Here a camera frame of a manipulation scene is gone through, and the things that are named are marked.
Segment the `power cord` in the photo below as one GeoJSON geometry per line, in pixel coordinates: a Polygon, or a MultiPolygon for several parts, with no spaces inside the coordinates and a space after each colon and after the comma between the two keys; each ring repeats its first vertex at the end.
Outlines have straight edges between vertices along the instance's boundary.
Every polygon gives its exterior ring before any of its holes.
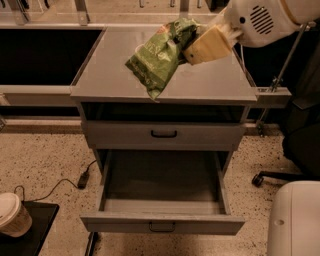
{"type": "MultiPolygon", "coordinates": [[[[67,181],[69,182],[72,186],[74,186],[76,189],[79,189],[79,190],[82,190],[86,187],[87,185],[87,182],[88,182],[88,179],[89,179],[89,169],[90,169],[90,166],[95,163],[97,160],[94,160],[92,161],[88,166],[87,166],[87,169],[81,174],[80,176],[80,179],[78,181],[78,186],[75,185],[71,180],[69,179],[61,179],[58,181],[58,183],[53,187],[53,189],[51,189],[51,191],[49,192],[48,195],[44,196],[44,197],[41,197],[41,198],[38,198],[38,199],[33,199],[33,200],[28,200],[30,202],[36,202],[36,201],[40,201],[40,200],[43,200],[43,199],[46,199],[48,198],[49,196],[51,196],[51,194],[53,193],[53,191],[60,185],[60,183],[62,183],[63,181],[67,181]]],[[[18,185],[14,188],[14,193],[16,194],[17,192],[17,189],[18,188],[21,188],[22,189],[22,202],[25,201],[25,188],[24,186],[22,185],[18,185]]]]}

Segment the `paper cup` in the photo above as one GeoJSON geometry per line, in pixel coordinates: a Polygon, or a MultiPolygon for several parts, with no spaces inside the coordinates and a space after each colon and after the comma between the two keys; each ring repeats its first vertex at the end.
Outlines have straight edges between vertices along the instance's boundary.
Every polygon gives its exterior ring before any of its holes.
{"type": "Polygon", "coordinates": [[[13,193],[0,194],[0,232],[12,237],[24,235],[32,225],[32,218],[13,193]]]}

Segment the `chair wheel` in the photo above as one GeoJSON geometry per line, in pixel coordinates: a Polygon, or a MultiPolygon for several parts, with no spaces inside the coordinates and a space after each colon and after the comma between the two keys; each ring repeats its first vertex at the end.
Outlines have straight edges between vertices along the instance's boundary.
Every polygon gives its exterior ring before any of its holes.
{"type": "Polygon", "coordinates": [[[252,184],[256,187],[260,187],[263,182],[263,177],[261,177],[259,174],[256,174],[252,179],[252,184]]]}

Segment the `chair base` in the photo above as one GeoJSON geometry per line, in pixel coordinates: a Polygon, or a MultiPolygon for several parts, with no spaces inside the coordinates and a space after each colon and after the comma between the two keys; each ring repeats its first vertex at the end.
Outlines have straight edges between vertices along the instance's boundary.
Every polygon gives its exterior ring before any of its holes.
{"type": "Polygon", "coordinates": [[[251,183],[253,185],[255,185],[256,187],[260,187],[263,180],[264,180],[264,177],[275,178],[275,179],[280,179],[280,180],[287,180],[287,181],[299,181],[299,180],[320,181],[320,176],[262,171],[253,177],[251,183]]]}

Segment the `cabinet leg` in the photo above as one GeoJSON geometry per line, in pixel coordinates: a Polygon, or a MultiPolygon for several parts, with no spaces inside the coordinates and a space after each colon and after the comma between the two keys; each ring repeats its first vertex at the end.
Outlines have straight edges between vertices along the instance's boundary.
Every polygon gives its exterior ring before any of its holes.
{"type": "Polygon", "coordinates": [[[91,232],[88,237],[88,244],[87,244],[85,256],[93,255],[94,247],[96,245],[97,240],[98,240],[98,232],[91,232]]]}

